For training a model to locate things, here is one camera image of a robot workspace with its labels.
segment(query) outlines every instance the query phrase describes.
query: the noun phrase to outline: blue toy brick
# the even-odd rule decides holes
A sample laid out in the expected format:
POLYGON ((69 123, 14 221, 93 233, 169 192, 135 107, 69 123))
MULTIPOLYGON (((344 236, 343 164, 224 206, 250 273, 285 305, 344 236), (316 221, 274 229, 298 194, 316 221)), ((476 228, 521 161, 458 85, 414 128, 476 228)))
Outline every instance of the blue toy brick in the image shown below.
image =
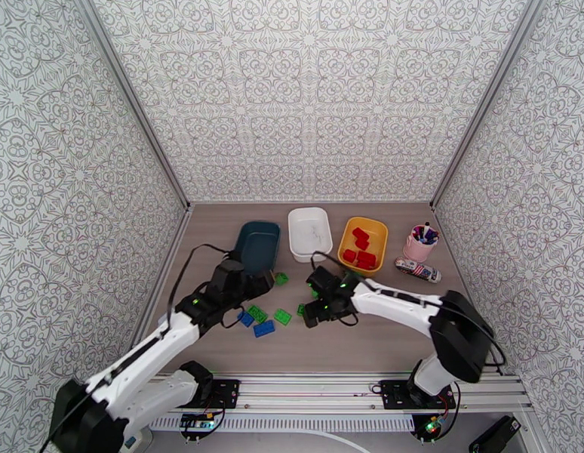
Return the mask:
POLYGON ((275 332, 275 324, 273 323, 272 319, 263 322, 263 324, 258 324, 254 326, 254 336, 256 338, 270 334, 271 332, 275 332))
POLYGON ((254 318, 247 313, 247 311, 243 311, 242 313, 238 314, 239 321, 244 324, 246 327, 250 327, 254 322, 254 318))

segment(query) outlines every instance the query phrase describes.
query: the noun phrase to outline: white patterned wall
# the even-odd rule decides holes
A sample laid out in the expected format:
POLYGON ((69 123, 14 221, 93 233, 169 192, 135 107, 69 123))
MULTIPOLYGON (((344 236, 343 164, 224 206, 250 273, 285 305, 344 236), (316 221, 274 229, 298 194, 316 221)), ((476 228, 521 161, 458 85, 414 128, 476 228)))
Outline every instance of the white patterned wall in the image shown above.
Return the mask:
POLYGON ((428 200, 526 0, 94 0, 198 201, 428 200))
POLYGON ((437 214, 554 451, 584 452, 584 0, 549 0, 437 214))
POLYGON ((0 453, 127 349, 182 213, 72 0, 0 0, 0 453))

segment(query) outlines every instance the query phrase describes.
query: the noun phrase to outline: green block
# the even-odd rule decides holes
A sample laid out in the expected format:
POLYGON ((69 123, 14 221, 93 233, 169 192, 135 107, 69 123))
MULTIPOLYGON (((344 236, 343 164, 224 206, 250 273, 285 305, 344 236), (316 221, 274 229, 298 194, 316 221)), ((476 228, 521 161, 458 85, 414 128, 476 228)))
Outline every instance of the green block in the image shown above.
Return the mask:
POLYGON ((257 321, 257 324, 263 324, 263 322, 265 322, 269 317, 267 313, 255 305, 251 305, 251 307, 248 308, 248 314, 251 315, 255 321, 257 321))
POLYGON ((275 284, 284 285, 288 281, 286 273, 276 273, 275 274, 275 284))
POLYGON ((277 311, 275 311, 273 319, 275 319, 277 322, 281 322, 283 325, 288 325, 290 319, 292 319, 292 315, 287 311, 283 311, 282 308, 279 308, 277 311))

